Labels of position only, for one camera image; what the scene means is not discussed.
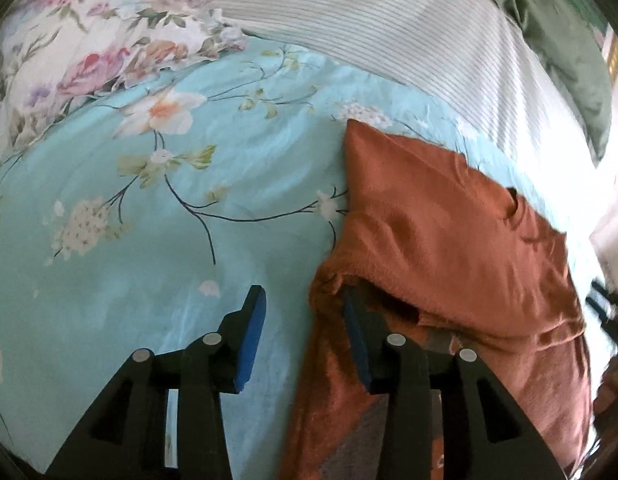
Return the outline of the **person's right hand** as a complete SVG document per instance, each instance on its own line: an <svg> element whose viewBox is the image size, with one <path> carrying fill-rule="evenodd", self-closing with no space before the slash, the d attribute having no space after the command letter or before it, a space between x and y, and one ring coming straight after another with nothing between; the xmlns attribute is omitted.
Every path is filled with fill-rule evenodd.
<svg viewBox="0 0 618 480"><path fill-rule="evenodd" d="M599 434L618 431L618 353L610 359L594 399L594 426Z"/></svg>

